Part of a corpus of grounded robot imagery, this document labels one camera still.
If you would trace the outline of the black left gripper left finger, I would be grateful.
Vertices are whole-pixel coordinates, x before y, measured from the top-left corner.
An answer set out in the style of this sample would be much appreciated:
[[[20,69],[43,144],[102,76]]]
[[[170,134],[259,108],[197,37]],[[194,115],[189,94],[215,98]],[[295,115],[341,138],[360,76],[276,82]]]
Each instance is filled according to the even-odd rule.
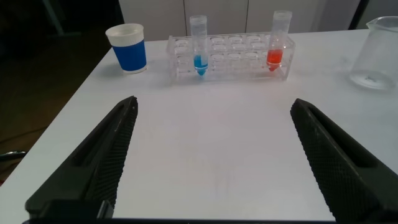
[[[135,96],[117,103],[26,201],[30,219],[111,218],[137,114]]]

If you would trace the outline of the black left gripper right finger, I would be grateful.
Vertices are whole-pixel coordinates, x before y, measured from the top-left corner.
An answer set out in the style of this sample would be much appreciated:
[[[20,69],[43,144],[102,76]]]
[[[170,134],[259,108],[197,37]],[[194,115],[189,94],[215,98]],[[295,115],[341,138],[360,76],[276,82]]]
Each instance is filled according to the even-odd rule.
[[[337,222],[397,222],[397,174],[313,104],[290,115],[318,187]]]

